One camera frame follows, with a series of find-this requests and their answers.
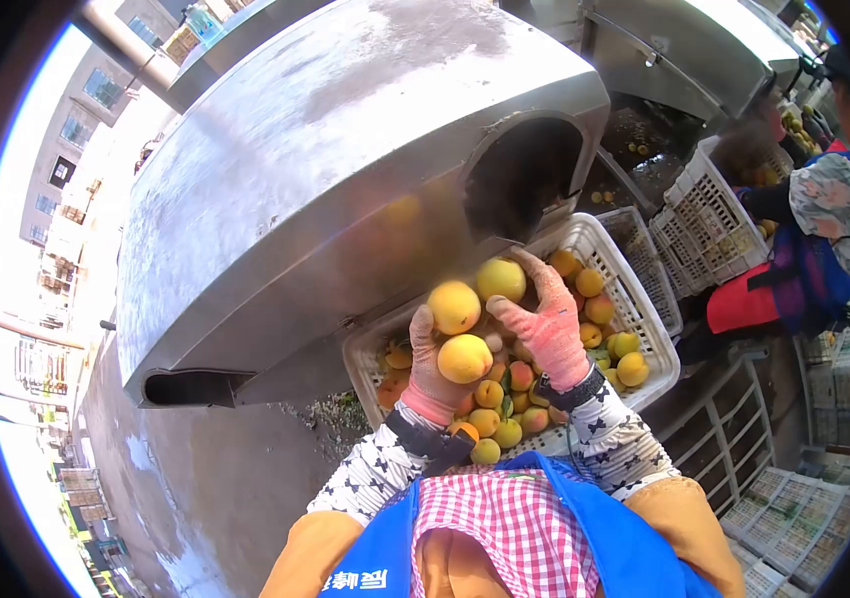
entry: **machine opening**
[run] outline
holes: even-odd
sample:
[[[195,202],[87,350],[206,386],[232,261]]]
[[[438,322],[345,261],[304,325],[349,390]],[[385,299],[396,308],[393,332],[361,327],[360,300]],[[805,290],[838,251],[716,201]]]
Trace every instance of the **machine opening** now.
[[[572,123],[542,117],[496,139],[465,182],[465,213],[475,240],[497,235],[522,243],[543,211],[569,197],[584,137]]]
[[[251,377],[231,371],[155,370],[143,384],[143,396],[153,407],[235,407],[235,391]]]

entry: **pink gingham shirt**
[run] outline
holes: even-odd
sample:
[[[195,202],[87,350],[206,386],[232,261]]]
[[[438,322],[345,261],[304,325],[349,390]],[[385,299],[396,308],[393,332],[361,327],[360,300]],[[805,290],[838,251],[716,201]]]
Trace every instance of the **pink gingham shirt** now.
[[[490,470],[422,480],[411,554],[425,532],[453,529],[484,547],[514,598],[594,596],[598,572],[584,532],[543,473]],[[424,598],[415,559],[412,567],[412,595]]]

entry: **concrete floor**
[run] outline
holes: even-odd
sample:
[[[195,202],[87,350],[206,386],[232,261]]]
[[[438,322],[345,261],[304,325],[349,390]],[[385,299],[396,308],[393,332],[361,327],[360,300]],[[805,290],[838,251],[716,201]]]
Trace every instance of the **concrete floor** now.
[[[137,575],[157,596],[257,595],[337,464],[327,439],[268,405],[136,410],[114,338],[98,353],[74,433],[92,442]]]

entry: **water bottle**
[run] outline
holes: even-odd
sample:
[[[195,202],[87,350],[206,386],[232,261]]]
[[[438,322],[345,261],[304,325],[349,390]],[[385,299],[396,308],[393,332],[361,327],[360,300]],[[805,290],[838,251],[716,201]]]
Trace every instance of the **water bottle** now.
[[[226,33],[222,23],[209,14],[207,8],[198,4],[190,4],[185,9],[185,25],[195,33],[206,49],[215,45]]]

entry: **hand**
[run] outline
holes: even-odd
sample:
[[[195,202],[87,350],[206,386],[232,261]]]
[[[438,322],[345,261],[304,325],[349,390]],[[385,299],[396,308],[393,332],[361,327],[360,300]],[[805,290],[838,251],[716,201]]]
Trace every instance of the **hand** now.
[[[438,349],[431,336],[434,314],[422,305],[411,319],[408,336],[411,338],[411,378],[402,392],[402,402],[426,419],[447,426],[452,423],[461,400],[478,389],[480,381],[455,384],[438,371]]]
[[[488,298],[488,312],[517,334],[538,366],[547,372],[553,389],[573,389],[589,371],[574,297],[554,268],[523,249],[511,251],[514,261],[535,281],[538,312],[532,314],[501,295]]]

